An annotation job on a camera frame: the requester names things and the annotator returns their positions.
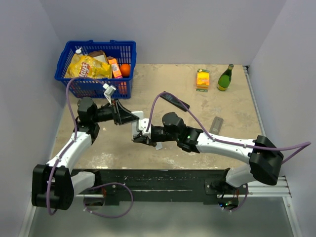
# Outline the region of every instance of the green glass bottle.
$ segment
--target green glass bottle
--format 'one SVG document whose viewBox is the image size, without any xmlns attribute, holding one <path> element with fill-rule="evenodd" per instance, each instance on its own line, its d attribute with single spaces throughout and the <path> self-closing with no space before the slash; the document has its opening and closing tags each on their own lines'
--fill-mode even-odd
<svg viewBox="0 0 316 237">
<path fill-rule="evenodd" d="M 226 71 L 219 77 L 218 83 L 217 83 L 217 88 L 219 90 L 226 90 L 229 86 L 229 84 L 232 81 L 232 69 L 234 68 L 233 64 L 230 64 L 227 68 Z"/>
</svg>

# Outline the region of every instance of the blue plastic basket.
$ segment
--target blue plastic basket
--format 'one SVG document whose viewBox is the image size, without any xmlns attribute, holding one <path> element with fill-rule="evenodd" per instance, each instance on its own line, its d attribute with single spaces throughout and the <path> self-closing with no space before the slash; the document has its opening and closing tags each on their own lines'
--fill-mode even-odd
<svg viewBox="0 0 316 237">
<path fill-rule="evenodd" d="M 82 48 L 84 55 L 93 51 L 102 50 L 106 56 L 116 58 L 119 65 L 129 64 L 131 66 L 129 78 L 123 79 L 99 79 L 109 85 L 114 85 L 117 90 L 113 98 L 130 98 L 133 85 L 133 73 L 136 65 L 136 42 L 134 41 L 115 41 L 110 42 L 93 42 L 89 41 L 69 41 L 66 43 L 64 51 L 61 53 L 55 79 L 61 81 L 65 86 L 71 78 L 64 78 L 68 66 L 73 58 L 76 49 Z M 77 79 L 72 82 L 70 91 L 77 97 L 89 96 L 91 98 L 104 98 L 104 89 L 102 85 L 91 79 Z"/>
</svg>

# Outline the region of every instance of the gray object on floor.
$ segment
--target gray object on floor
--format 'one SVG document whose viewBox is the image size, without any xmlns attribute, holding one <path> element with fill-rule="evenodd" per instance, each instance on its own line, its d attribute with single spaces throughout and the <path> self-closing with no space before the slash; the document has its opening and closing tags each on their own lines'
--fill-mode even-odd
<svg viewBox="0 0 316 237">
<path fill-rule="evenodd" d="M 224 120 L 222 118 L 216 116 L 213 120 L 213 123 L 209 132 L 215 135 L 219 135 L 223 122 Z"/>
</svg>

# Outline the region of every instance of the cable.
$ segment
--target cable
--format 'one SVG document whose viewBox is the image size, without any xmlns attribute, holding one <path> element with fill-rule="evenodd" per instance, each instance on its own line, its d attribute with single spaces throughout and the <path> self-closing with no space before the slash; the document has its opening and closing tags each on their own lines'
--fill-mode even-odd
<svg viewBox="0 0 316 237">
<path fill-rule="evenodd" d="M 218 141 L 221 143 L 225 143 L 225 144 L 229 144 L 229 145 L 234 145 L 234 146 L 244 146 L 244 144 L 242 143 L 237 143 L 237 142 L 229 142 L 229 141 L 224 141 L 218 138 L 213 138 L 212 135 L 210 135 L 208 133 L 208 131 L 205 129 L 205 127 L 202 125 L 202 123 L 198 120 L 198 118 L 182 103 L 181 100 L 179 100 L 176 96 L 174 96 L 171 93 L 168 92 L 162 92 L 159 95 L 156 96 L 156 98 L 154 99 L 151 111 L 150 111 L 150 116 L 149 116 L 149 124 L 151 124 L 152 122 L 152 118 L 153 118 L 153 113 L 154 113 L 154 107 L 156 104 L 157 99 L 164 94 L 168 94 L 173 96 L 175 99 L 177 99 L 180 104 L 182 104 L 186 110 L 189 112 L 189 114 L 195 119 L 195 121 L 199 124 L 199 126 L 202 128 L 202 130 L 205 132 L 205 134 L 212 140 L 214 141 Z M 311 142 L 304 142 L 295 146 L 291 146 L 291 147 L 284 147 L 284 148 L 273 148 L 273 147 L 260 147 L 260 146 L 252 146 L 252 145 L 246 145 L 246 147 L 249 148 L 254 148 L 254 149 L 259 149 L 259 150 L 264 150 L 264 151 L 289 151 L 289 150 L 293 150 L 296 148 L 299 148 L 297 151 L 295 151 L 294 153 L 292 153 L 289 157 L 287 157 L 286 159 L 283 160 L 282 164 L 284 164 L 285 162 L 287 162 L 288 160 L 290 160 L 293 156 L 295 156 L 297 153 L 299 153 L 300 151 L 302 151 L 304 148 L 306 148 L 307 146 L 309 146 L 311 144 Z"/>
<path fill-rule="evenodd" d="M 248 184 L 245 184 L 245 185 L 246 185 L 246 194 L 245 194 L 245 197 L 243 198 L 243 200 L 241 201 L 241 203 L 238 205 L 238 207 L 236 207 L 236 208 L 234 208 L 234 209 L 232 209 L 232 210 L 227 210 L 227 211 L 229 211 L 229 212 L 237 211 L 237 210 L 239 210 L 239 209 L 244 205 L 244 203 L 246 202 L 246 199 L 247 199 L 247 197 L 248 197 L 248 194 L 249 194 Z"/>
<path fill-rule="evenodd" d="M 107 184 L 102 184 L 102 185 L 99 185 L 99 186 L 96 186 L 96 187 L 92 187 L 90 188 L 89 190 L 94 190 L 94 189 L 99 189 L 99 188 L 102 188 L 102 187 L 105 187 L 105 186 L 109 186 L 109 185 L 120 185 L 120 186 L 123 186 L 124 188 L 126 188 L 130 194 L 130 198 L 131 198 L 131 203 L 130 203 L 130 206 L 129 208 L 123 212 L 122 214 L 120 215 L 117 215 L 117 216 L 108 216 L 108 215 L 104 215 L 104 214 L 101 214 L 101 213 L 98 213 L 98 212 L 94 212 L 92 210 L 90 210 L 86 205 L 85 205 L 85 202 L 83 200 L 83 206 L 84 206 L 84 210 L 87 210 L 89 213 L 91 214 L 94 214 L 94 215 L 97 215 L 97 216 L 101 216 L 101 217 L 104 217 L 104 218 L 110 218 L 110 219 L 115 219 L 115 218 L 119 218 L 119 217 L 122 217 L 122 216 L 125 216 L 133 207 L 133 204 L 134 204 L 134 197 L 133 197 L 133 193 L 131 191 L 131 189 L 128 188 L 128 186 L 124 185 L 124 184 L 121 184 L 121 183 L 117 183 L 117 182 L 112 182 L 112 183 L 107 183 Z"/>
<path fill-rule="evenodd" d="M 48 183 L 47 183 L 47 190 L 46 190 L 46 207 L 47 207 L 47 211 L 48 211 L 48 214 L 49 215 L 54 215 L 57 211 L 57 209 L 55 209 L 53 212 L 51 211 L 50 209 L 50 188 L 51 188 L 51 182 L 52 182 L 52 179 L 53 179 L 53 175 L 54 175 L 54 172 L 55 172 L 55 169 L 57 167 L 57 164 L 61 161 L 63 155 L 66 153 L 66 151 L 69 149 L 69 147 L 74 143 L 76 142 L 76 139 L 77 139 L 77 133 L 78 133 L 78 129 L 77 129 L 77 122 L 76 122 L 76 118 L 75 118 L 75 115 L 74 115 L 74 112 L 71 108 L 71 104 L 70 104 L 70 99 L 69 99 L 69 87 L 70 87 L 70 84 L 76 80 L 76 79 L 90 79 L 90 80 L 93 80 L 93 81 L 96 81 L 97 83 L 103 85 L 103 83 L 97 79 L 93 79 L 93 78 L 81 78 L 81 77 L 78 77 L 78 78 L 72 78 L 68 84 L 67 84 L 67 87 L 66 87 L 66 101 L 67 101 L 67 105 L 68 105 L 68 108 L 69 108 L 69 112 L 70 112 L 70 115 L 71 115 L 71 118 L 74 122 L 74 127 L 75 127 L 75 135 L 74 135 L 74 139 L 64 148 L 64 150 L 60 153 L 60 156 L 59 158 L 56 160 L 55 164 L 53 165 L 52 169 L 51 169 L 51 172 L 49 174 L 49 179 L 48 179 Z"/>
</svg>

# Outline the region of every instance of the yellow chip bag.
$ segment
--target yellow chip bag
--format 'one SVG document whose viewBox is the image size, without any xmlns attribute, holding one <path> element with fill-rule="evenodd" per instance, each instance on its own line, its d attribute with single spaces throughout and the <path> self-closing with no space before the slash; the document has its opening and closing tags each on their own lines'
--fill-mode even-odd
<svg viewBox="0 0 316 237">
<path fill-rule="evenodd" d="M 67 69 L 66 78 L 87 77 L 87 78 L 112 78 L 111 66 L 100 62 L 90 56 L 75 54 Z"/>
</svg>

